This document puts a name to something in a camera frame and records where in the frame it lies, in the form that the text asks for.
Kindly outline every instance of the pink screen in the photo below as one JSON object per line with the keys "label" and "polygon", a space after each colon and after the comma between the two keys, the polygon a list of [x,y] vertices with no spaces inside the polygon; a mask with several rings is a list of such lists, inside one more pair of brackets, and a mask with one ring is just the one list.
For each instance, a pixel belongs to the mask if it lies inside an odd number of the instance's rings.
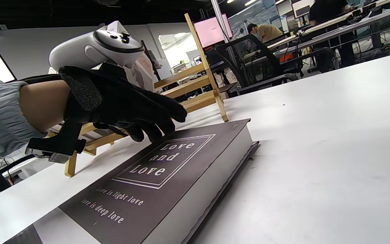
{"label": "pink screen", "polygon": [[[228,22],[228,19],[226,19],[226,15],[223,14],[222,18],[225,22],[225,28],[226,32],[228,33],[228,36],[230,38],[233,37],[233,33],[230,28],[230,23]],[[210,46],[220,41],[223,41],[222,29],[219,26],[216,17],[195,23],[194,26],[202,47]]]}

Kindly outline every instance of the book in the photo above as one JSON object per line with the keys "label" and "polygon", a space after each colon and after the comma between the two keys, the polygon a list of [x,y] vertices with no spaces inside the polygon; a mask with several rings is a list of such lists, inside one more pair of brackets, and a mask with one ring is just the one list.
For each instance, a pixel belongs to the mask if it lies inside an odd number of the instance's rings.
{"label": "book", "polygon": [[247,158],[249,121],[150,144],[6,244],[186,243]]}

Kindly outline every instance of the white vr controller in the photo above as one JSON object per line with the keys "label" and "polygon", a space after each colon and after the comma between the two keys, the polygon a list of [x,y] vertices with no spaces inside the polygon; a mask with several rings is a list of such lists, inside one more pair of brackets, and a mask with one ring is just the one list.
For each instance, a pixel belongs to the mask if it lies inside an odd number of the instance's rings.
{"label": "white vr controller", "polygon": [[131,68],[144,47],[128,33],[93,31],[65,41],[51,51],[49,64],[59,71],[64,66],[90,69],[112,60]]}

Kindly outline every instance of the light blue sleeve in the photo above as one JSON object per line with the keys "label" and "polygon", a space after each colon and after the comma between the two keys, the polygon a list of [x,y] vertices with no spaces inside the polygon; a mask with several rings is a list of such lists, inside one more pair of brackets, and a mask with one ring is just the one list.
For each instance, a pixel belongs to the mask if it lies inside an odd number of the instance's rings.
{"label": "light blue sleeve", "polygon": [[0,157],[18,150],[31,138],[43,138],[25,119],[19,107],[19,90],[23,81],[3,83],[0,81]]}

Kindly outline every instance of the person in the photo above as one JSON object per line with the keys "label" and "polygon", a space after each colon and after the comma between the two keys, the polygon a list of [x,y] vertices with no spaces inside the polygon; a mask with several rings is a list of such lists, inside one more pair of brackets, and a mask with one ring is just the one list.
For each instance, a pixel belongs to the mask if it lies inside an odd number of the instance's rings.
{"label": "person", "polygon": [[[207,56],[207,62],[209,62],[209,65],[215,65],[215,64],[221,62],[221,57],[212,48],[207,50],[205,52],[205,54]],[[229,67],[225,67],[223,69],[223,73],[225,74],[226,79],[228,80],[228,82],[230,84],[233,84],[233,83],[237,82],[237,77],[235,76],[235,74],[232,72],[232,70]],[[215,77],[215,80],[216,80],[216,82],[218,84],[218,88],[226,86],[226,84],[225,84],[225,82],[223,80],[222,73],[214,72],[213,76]]]}
{"label": "person", "polygon": [[[324,23],[328,20],[332,20],[338,17],[341,14],[345,14],[353,10],[353,7],[349,6],[347,0],[315,0],[314,4],[309,10],[309,21],[311,26],[316,26],[318,24]],[[337,26],[329,26],[327,31],[332,31],[336,29]],[[341,65],[342,67],[347,67],[354,65],[355,57],[353,53],[353,46],[351,41],[355,39],[352,32],[341,35],[340,37],[341,45],[338,37],[333,38],[330,41],[331,46],[339,46],[338,51],[341,56]],[[325,41],[319,44],[314,45],[315,48],[329,47],[329,42]],[[328,62],[324,55],[319,55],[316,57],[318,63],[326,66],[325,63]]]}
{"label": "person", "polygon": [[[67,119],[93,122],[94,126],[118,125],[137,142],[144,139],[145,131],[153,142],[162,137],[161,131],[166,135],[175,131],[171,118],[178,122],[186,118],[186,110],[175,100],[109,72],[65,67],[60,74],[61,80],[34,84],[0,81],[0,157],[18,150],[31,138],[45,137],[48,129]],[[70,83],[81,74],[89,76],[93,90],[91,85],[82,88],[81,83]]]}
{"label": "person", "polygon": [[275,39],[283,34],[282,31],[274,25],[261,24],[257,26],[253,23],[248,25],[248,33],[256,35],[263,43]]}

